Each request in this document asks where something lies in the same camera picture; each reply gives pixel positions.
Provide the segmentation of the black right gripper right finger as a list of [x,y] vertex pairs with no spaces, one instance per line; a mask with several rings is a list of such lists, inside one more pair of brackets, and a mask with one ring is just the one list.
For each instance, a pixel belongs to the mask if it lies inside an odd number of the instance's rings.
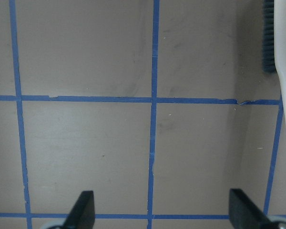
[[229,221],[234,229],[286,229],[286,219],[268,217],[239,188],[229,190]]

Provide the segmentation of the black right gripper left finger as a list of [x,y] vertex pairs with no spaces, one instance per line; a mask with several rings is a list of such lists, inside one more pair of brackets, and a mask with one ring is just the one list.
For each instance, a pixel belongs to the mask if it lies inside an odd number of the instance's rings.
[[92,229],[95,223],[93,191],[83,191],[64,222],[65,229]]

